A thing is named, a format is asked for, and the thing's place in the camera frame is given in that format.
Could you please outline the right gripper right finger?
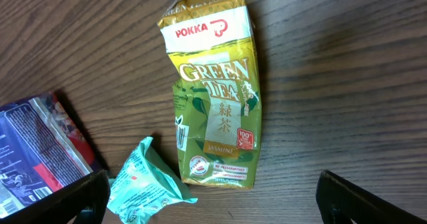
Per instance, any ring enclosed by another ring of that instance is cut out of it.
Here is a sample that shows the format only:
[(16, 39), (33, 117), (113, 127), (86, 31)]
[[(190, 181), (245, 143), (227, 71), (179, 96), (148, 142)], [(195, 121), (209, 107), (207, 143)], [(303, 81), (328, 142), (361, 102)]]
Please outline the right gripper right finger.
[(323, 170), (320, 173), (316, 203), (325, 224), (426, 224), (425, 220), (329, 170)]

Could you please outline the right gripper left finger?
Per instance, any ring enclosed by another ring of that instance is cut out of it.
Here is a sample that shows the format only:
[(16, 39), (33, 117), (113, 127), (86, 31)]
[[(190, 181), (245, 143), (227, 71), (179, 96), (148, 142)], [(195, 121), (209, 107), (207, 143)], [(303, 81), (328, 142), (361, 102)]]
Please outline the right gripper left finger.
[(3, 218), (1, 224), (101, 223), (109, 196), (107, 171), (97, 171)]

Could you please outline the teal wet wipes pack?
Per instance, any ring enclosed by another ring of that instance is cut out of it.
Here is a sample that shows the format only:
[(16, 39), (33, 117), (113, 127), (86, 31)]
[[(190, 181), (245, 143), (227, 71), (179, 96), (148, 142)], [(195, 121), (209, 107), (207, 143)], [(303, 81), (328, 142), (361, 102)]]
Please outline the teal wet wipes pack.
[(188, 186), (151, 146), (153, 137), (141, 140), (121, 171), (110, 181), (107, 208), (122, 223), (148, 223), (168, 205), (197, 203)]

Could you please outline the purple sanitary pad pack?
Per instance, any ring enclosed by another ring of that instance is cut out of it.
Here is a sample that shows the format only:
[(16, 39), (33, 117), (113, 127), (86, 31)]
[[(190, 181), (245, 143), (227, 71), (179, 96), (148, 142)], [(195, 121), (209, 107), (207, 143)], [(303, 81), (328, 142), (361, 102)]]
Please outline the purple sanitary pad pack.
[(53, 92), (1, 106), (1, 218), (101, 168)]

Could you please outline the green tea carton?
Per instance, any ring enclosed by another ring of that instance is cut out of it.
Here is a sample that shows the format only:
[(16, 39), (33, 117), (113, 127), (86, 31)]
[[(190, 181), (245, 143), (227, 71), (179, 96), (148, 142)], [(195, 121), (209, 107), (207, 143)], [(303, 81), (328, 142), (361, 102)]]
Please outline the green tea carton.
[(179, 75), (173, 102), (181, 180), (252, 188), (262, 103), (246, 0), (175, 0), (158, 27)]

